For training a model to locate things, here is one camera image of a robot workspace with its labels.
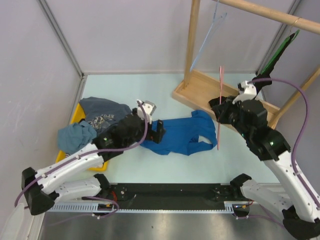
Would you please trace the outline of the blue tank top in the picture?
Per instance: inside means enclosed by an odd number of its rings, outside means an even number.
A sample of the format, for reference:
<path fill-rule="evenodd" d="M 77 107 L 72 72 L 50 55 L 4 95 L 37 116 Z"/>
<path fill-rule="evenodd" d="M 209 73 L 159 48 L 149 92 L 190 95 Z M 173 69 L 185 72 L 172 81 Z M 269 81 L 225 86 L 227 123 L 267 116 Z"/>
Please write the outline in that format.
<path fill-rule="evenodd" d="M 211 116 L 203 110 L 194 110 L 190 117 L 163 121 L 165 134 L 160 143 L 145 140 L 140 145 L 158 155 L 177 153 L 190 156 L 210 151 L 218 143 Z"/>

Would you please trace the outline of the pink wire hanger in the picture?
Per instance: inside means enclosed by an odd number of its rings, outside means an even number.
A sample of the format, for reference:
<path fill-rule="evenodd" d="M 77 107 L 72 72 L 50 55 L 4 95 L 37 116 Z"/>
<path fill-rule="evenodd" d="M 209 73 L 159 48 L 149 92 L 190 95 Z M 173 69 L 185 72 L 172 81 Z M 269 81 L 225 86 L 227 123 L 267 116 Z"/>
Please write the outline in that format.
<path fill-rule="evenodd" d="M 222 103 L 222 91 L 223 91 L 223 81 L 224 81 L 224 67 L 221 65 L 219 67 L 219 103 Z M 220 141 L 221 141 L 221 124 L 218 123 L 217 128 L 217 150 L 220 150 Z"/>

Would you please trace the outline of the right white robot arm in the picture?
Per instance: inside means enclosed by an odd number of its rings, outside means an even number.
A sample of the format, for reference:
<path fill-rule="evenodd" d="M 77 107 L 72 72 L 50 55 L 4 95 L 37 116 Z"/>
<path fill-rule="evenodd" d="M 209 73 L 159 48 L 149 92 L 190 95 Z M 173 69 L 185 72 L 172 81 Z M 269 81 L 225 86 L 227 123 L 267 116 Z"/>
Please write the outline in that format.
<path fill-rule="evenodd" d="M 233 103 L 232 98 L 209 101 L 217 122 L 231 125 L 244 138 L 249 150 L 276 176 L 288 199 L 259 185 L 246 174 L 231 182 L 230 194 L 237 200 L 253 200 L 282 221 L 285 229 L 297 240 L 320 235 L 320 208 L 312 199 L 314 190 L 301 183 L 298 165 L 292 163 L 291 148 L 283 135 L 268 126 L 268 111 L 259 100 Z"/>

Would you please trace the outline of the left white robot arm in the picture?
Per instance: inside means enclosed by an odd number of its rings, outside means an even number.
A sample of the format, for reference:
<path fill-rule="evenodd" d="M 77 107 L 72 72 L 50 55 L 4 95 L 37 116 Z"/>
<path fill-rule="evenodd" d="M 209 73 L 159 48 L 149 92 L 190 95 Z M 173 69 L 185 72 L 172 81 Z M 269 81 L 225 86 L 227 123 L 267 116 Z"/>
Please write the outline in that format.
<path fill-rule="evenodd" d="M 22 172 L 21 188 L 33 216 L 50 210 L 56 203 L 73 199 L 105 200 L 112 196 L 107 178 L 97 173 L 85 180 L 69 178 L 133 149 L 145 140 L 159 144 L 166 133 L 162 120 L 149 120 L 150 114 L 134 108 L 118 123 L 100 133 L 79 151 L 42 169 Z"/>

